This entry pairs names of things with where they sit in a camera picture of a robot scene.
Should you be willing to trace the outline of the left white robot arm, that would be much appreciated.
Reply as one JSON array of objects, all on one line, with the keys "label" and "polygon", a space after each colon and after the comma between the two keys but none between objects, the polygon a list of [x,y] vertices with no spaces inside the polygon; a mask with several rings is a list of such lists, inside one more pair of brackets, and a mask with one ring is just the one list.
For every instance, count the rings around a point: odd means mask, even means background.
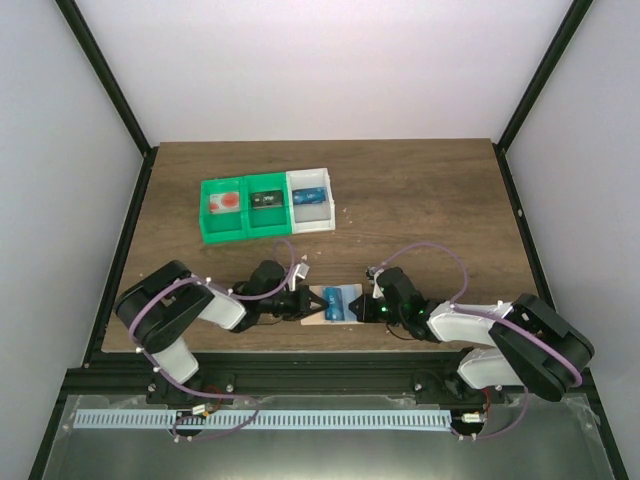
[{"label": "left white robot arm", "polygon": [[195,320],[242,333],[263,315],[298,321],[325,311],[329,302],[297,283],[307,271],[304,263],[286,270],[274,260],[265,260],[247,281],[224,290],[173,260],[122,293],[113,311],[136,346],[151,355],[154,367],[186,385],[199,370],[183,337]]}]

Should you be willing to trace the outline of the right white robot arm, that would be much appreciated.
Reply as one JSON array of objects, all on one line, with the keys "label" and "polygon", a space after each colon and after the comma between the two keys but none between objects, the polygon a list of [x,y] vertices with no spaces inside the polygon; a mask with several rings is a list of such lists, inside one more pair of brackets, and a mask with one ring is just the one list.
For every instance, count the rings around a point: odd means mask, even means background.
[{"label": "right white robot arm", "polygon": [[348,303],[359,322],[400,326],[418,341],[471,344],[453,367],[449,383],[456,393],[521,386],[558,402],[582,384],[594,357],[592,342],[533,294],[464,305],[424,297],[399,267],[368,275],[373,291]]}]

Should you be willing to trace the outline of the pink leather card holder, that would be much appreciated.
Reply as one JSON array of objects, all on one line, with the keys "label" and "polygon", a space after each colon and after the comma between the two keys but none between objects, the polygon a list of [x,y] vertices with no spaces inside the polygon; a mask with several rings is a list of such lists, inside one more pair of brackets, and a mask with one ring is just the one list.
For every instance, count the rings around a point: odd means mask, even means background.
[{"label": "pink leather card holder", "polygon": [[303,318],[303,326],[348,325],[358,322],[357,316],[349,309],[349,304],[363,294],[361,284],[344,284],[337,286],[311,286],[310,291],[328,303],[322,312]]}]

